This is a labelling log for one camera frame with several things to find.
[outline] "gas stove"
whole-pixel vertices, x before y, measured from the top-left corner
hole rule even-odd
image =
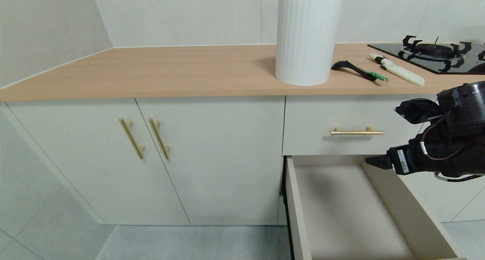
[[[485,44],[428,44],[406,36],[402,44],[369,44],[369,47],[395,56],[440,75],[485,75]]]

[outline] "ribbed white vase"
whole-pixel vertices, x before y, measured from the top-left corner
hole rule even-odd
[[[276,78],[295,86],[329,79],[343,0],[279,0]]]

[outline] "gold handle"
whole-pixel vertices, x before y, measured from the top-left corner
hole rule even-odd
[[[158,133],[158,130],[156,129],[160,125],[160,121],[153,122],[153,118],[149,119],[150,125],[153,129],[153,133],[155,134],[156,140],[158,141],[158,145],[161,148],[161,151],[163,153],[163,156],[165,157],[166,160],[168,160],[168,150],[170,150],[170,146],[163,146],[163,141],[161,141],[160,134]]]
[[[384,132],[377,132],[372,127],[367,127],[363,132],[341,132],[338,127],[330,132],[331,135],[384,135]]]
[[[123,127],[123,129],[126,132],[126,135],[128,136],[128,139],[130,139],[130,142],[131,142],[133,148],[135,148],[136,154],[138,155],[138,157],[141,160],[143,160],[142,151],[145,149],[145,146],[140,146],[140,147],[136,146],[135,140],[133,139],[130,131],[128,130],[128,126],[132,125],[133,121],[125,122],[125,120],[123,118],[120,118],[120,122],[121,122],[121,126]]]

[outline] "kitchen counter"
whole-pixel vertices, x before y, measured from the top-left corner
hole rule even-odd
[[[418,87],[381,70],[366,44],[337,44],[333,61],[348,60],[389,82],[370,82],[353,71],[332,70],[325,84],[297,87],[274,77],[275,45],[114,48],[38,74],[0,91],[1,101],[337,94],[437,94],[482,75],[436,75],[397,58],[421,75]]]

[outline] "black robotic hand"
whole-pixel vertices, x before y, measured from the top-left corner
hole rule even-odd
[[[402,102],[395,112],[411,124],[431,125],[409,144],[392,147],[386,155],[367,157],[368,164],[394,168],[399,175],[435,172],[450,182],[485,175],[485,81],[442,91],[438,103],[428,99]]]

